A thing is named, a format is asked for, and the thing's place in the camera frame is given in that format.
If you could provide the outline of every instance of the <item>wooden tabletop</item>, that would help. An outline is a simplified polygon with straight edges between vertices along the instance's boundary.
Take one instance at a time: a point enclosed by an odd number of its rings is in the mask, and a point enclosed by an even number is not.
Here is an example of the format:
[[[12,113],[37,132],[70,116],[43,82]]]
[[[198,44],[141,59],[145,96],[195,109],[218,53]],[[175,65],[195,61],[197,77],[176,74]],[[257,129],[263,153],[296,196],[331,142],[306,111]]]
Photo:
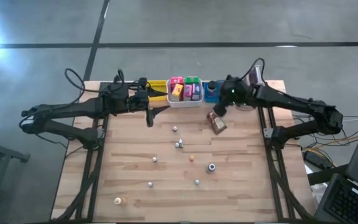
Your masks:
[[[285,91],[282,80],[268,83]],[[99,84],[86,82],[86,88],[98,90]],[[81,101],[95,96],[96,93],[86,92]],[[150,103],[151,107],[166,104]],[[111,116],[93,221],[277,220],[257,111],[228,108],[224,117],[227,129],[216,136],[206,120],[212,107],[203,103],[198,108],[169,108],[157,115],[152,128],[146,126],[143,112]],[[291,111],[273,110],[277,125],[293,125]],[[74,126],[91,127],[92,119],[75,118]],[[183,140],[183,149],[175,148],[179,139]],[[71,142],[67,153],[79,146],[78,141]],[[291,191],[313,214],[315,207],[299,147],[287,146],[283,156]],[[66,159],[52,218],[61,215],[78,193],[85,157],[86,150],[82,149]],[[216,164],[216,171],[207,174],[210,162]],[[115,205],[116,197],[125,198],[127,204]],[[286,211],[282,192],[280,197]],[[88,202],[89,196],[85,198],[84,216]]]

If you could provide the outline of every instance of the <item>plastic bin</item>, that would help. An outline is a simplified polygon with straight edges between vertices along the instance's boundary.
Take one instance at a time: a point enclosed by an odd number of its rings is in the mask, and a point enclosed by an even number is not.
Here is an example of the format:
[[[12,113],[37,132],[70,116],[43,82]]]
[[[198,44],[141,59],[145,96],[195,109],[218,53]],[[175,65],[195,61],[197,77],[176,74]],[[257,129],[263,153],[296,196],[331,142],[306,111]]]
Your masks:
[[[190,108],[190,107],[197,107],[201,106],[203,100],[204,100],[204,88],[203,88],[203,82],[200,79],[200,85],[201,85],[201,99],[196,101],[170,101],[170,95],[171,95],[171,79],[167,80],[167,101],[172,108]]]

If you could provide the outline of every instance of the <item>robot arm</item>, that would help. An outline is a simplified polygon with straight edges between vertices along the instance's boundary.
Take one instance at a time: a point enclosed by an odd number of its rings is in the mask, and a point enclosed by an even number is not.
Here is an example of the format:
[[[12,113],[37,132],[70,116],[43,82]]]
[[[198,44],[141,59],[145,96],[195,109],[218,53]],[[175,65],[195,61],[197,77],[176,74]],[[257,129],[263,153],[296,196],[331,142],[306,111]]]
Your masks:
[[[214,112],[218,116],[224,116],[226,107],[235,104],[264,108],[277,106],[312,115],[314,120],[309,122],[287,128],[278,126],[272,130],[264,130],[265,136],[270,138],[271,145],[275,149],[283,149],[290,138],[317,132],[337,134],[342,129],[342,114],[335,106],[329,106],[323,101],[315,101],[311,98],[290,96],[268,85],[247,85],[242,79],[228,75],[222,84],[219,103],[214,107]]]
[[[149,97],[163,96],[166,93],[155,91],[150,86],[146,87],[146,85],[146,78],[141,78],[128,85],[114,82],[101,91],[98,97],[88,99],[83,103],[38,105],[22,112],[24,119],[19,126],[23,132],[28,134],[53,133],[69,140],[78,139],[85,149],[96,149],[99,147],[99,138],[101,137],[97,129],[75,128],[52,121],[52,119],[77,116],[87,116],[95,119],[105,118],[109,114],[117,116],[117,114],[145,111],[147,126],[152,127],[154,117],[168,107],[150,110]],[[134,95],[129,96],[129,90],[134,90]]]

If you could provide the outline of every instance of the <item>yellow cable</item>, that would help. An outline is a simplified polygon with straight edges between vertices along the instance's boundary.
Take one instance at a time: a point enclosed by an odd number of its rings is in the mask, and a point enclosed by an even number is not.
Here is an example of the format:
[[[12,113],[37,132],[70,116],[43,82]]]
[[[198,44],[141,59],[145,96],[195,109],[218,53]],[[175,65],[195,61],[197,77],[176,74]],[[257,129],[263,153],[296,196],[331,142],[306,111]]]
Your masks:
[[[319,148],[321,148],[321,147],[323,147],[323,146],[326,146],[327,144],[338,143],[338,142],[340,142],[340,141],[352,140],[352,139],[357,139],[357,138],[358,138],[358,136],[354,136],[354,137],[351,137],[351,138],[338,139],[338,140],[331,141],[331,142],[329,142],[329,143],[323,144],[322,146],[314,147],[313,149],[319,149]]]
[[[336,164],[332,160],[330,160],[328,157],[326,157],[324,154],[322,154],[321,152],[315,151],[313,148],[308,148],[308,149],[306,149],[306,151],[315,153],[317,156],[328,160],[334,167],[336,167]]]
[[[337,139],[337,140],[335,140],[335,141],[331,141],[331,142],[329,142],[329,143],[323,144],[322,146],[312,147],[312,148],[305,148],[305,150],[306,150],[306,151],[313,152],[313,153],[317,154],[318,156],[327,159],[330,163],[333,164],[334,167],[336,167],[336,164],[334,163],[334,161],[332,161],[331,159],[329,159],[328,157],[326,157],[324,154],[322,154],[321,152],[319,152],[318,149],[320,149],[320,148],[323,147],[323,146],[326,146],[327,144],[338,143],[338,142],[340,142],[340,141],[352,140],[352,139],[357,139],[357,138],[358,138],[358,136],[354,136],[354,137],[351,137],[351,138]]]

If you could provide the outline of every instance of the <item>concrete floor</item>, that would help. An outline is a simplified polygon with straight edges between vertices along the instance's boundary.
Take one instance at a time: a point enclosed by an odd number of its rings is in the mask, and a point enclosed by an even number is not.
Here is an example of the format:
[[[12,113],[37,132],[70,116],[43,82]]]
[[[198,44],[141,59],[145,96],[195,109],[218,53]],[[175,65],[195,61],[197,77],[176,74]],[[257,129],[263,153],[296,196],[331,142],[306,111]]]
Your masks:
[[[103,0],[0,0],[0,44],[91,44],[102,5]],[[358,0],[114,0],[100,42],[358,42]],[[27,164],[9,166],[0,223],[48,220],[65,149],[24,134],[17,124],[31,106],[74,99],[78,91],[63,71],[84,74],[90,51],[0,49],[0,145],[31,153]],[[212,80],[242,75],[257,57],[267,61],[265,78],[284,80],[289,94],[358,115],[358,47],[99,49],[90,79],[112,80],[122,68],[127,80]],[[345,123],[345,130],[357,131],[358,121]],[[326,150],[336,164],[345,164],[354,147]]]

